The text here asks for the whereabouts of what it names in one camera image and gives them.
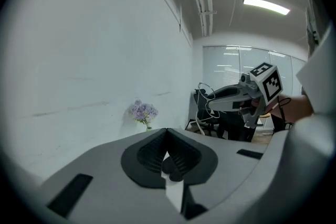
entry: black rubber pad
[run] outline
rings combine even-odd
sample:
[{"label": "black rubber pad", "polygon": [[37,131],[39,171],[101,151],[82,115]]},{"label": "black rubber pad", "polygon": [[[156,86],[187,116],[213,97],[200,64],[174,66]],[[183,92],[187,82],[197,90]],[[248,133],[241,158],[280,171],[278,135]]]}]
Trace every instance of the black rubber pad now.
[{"label": "black rubber pad", "polygon": [[66,218],[71,212],[80,196],[89,186],[93,177],[78,174],[72,181],[55,197],[55,199],[48,205],[48,208],[60,216]]},{"label": "black rubber pad", "polygon": [[263,156],[263,153],[248,150],[238,150],[237,154],[244,155],[246,157],[254,159],[261,159],[261,157]]},{"label": "black rubber pad", "polygon": [[173,182],[181,182],[183,180],[183,176],[179,172],[179,170],[175,170],[169,175],[169,179]]},{"label": "black rubber pad", "polygon": [[167,159],[165,159],[162,162],[162,172],[164,172],[165,174],[169,175],[169,174],[173,173],[176,169],[177,169],[177,167],[174,164],[171,156],[169,156]]}]

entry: desk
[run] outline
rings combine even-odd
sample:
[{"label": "desk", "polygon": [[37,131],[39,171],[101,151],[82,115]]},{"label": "desk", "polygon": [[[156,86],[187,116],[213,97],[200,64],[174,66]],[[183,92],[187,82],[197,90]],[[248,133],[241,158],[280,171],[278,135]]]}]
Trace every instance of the desk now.
[{"label": "desk", "polygon": [[266,119],[266,118],[269,118],[269,117],[271,117],[271,113],[267,113],[265,115],[261,115],[259,118]]}]

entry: black chair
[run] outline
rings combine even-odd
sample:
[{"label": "black chair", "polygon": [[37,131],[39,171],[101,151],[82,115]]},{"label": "black chair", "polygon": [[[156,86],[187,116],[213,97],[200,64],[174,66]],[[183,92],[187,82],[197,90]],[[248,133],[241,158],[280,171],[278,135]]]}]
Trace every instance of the black chair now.
[{"label": "black chair", "polygon": [[228,140],[251,142],[256,129],[244,127],[245,122],[238,112],[221,112],[220,115],[218,137],[222,137],[224,131],[227,131]]},{"label": "black chair", "polygon": [[[201,89],[201,93],[205,97],[207,97],[207,94],[205,93],[204,89]],[[204,125],[202,125],[202,126],[205,127],[206,130],[208,130],[208,136],[211,136],[211,131],[215,131],[217,133],[217,131],[214,128],[214,125],[219,124],[219,121],[216,118],[210,118],[209,113],[211,112],[211,110],[209,110],[205,107],[206,102],[207,102],[206,99],[201,94],[198,95],[198,90],[196,90],[196,93],[194,94],[194,99],[195,99],[195,102],[196,102],[197,107],[198,107],[197,118],[206,124],[206,126],[204,126]],[[215,113],[213,115],[215,117],[218,117],[219,112],[215,111]]]},{"label": "black chair", "polygon": [[272,117],[272,121],[273,121],[273,125],[274,125],[274,128],[273,128],[273,134],[275,134],[276,132],[280,132],[280,131],[283,131],[283,130],[286,130],[286,127],[287,127],[287,124],[289,124],[289,127],[288,129],[290,129],[293,124],[290,123],[290,122],[285,122],[282,120],[282,118],[279,118],[277,116],[274,116],[271,114],[271,117]]}]

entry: fluorescent light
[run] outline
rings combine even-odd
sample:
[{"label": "fluorescent light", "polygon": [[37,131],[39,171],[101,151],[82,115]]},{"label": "fluorescent light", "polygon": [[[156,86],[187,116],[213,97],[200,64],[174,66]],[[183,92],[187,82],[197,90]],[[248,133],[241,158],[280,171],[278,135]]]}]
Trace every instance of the fluorescent light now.
[{"label": "fluorescent light", "polygon": [[252,50],[252,48],[246,47],[226,47],[227,50]]},{"label": "fluorescent light", "polygon": [[269,54],[272,54],[272,55],[275,55],[275,56],[280,56],[280,57],[285,57],[286,55],[284,55],[284,54],[279,54],[279,53],[277,53],[277,52],[273,52],[273,51],[269,51],[268,52]]},{"label": "fluorescent light", "polygon": [[246,45],[226,45],[226,46],[229,46],[229,47],[248,47],[248,48],[251,48],[252,46],[246,46]]},{"label": "fluorescent light", "polygon": [[290,11],[287,8],[281,7],[277,4],[274,4],[274,3],[271,3],[265,0],[244,0],[244,4],[270,9],[270,10],[273,10],[274,12],[278,12],[283,15],[287,15]]}]

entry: white panel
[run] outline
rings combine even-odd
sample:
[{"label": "white panel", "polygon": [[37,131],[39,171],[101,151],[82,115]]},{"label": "white panel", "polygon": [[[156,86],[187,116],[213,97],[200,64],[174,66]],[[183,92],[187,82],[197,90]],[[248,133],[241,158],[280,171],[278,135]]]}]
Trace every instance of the white panel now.
[{"label": "white panel", "polygon": [[273,130],[274,125],[272,121],[272,117],[266,119],[266,123],[264,125],[264,130]]},{"label": "white panel", "polygon": [[239,78],[238,49],[231,49],[230,47],[203,48],[204,83],[217,90],[224,86],[237,84]]},{"label": "white panel", "polygon": [[305,61],[299,60],[292,57],[293,66],[293,96],[301,95],[301,83],[299,82],[296,74],[301,70],[301,68],[306,64]]},{"label": "white panel", "polygon": [[293,72],[291,57],[277,52],[270,52],[271,63],[278,67],[281,82],[283,86],[283,94],[292,95],[293,88]]}]

